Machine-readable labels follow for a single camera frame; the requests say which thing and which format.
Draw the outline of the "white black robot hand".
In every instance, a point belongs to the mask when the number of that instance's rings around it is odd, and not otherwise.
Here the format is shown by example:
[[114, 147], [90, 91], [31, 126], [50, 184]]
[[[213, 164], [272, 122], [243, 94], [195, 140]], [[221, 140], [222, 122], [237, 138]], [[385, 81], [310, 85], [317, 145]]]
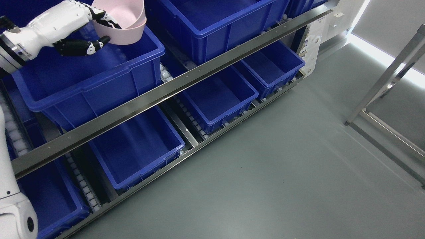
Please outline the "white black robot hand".
[[35, 59], [43, 47], [54, 47], [62, 56], [90, 56], [110, 41], [102, 36], [94, 41], [69, 39], [69, 35], [91, 20], [112, 29], [121, 26], [105, 10], [75, 0], [64, 0], [38, 15], [17, 32], [4, 32], [14, 45], [23, 50], [26, 60]]

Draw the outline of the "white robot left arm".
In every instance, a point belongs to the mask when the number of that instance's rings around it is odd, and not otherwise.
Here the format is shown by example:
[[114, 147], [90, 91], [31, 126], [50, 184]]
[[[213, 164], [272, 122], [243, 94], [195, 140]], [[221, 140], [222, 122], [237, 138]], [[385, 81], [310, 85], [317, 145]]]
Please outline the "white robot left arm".
[[[26, 65], [29, 59], [23, 48], [1, 33], [1, 77]], [[6, 117], [1, 109], [1, 238], [36, 239], [38, 217], [28, 197], [21, 192], [10, 160], [6, 139]]]

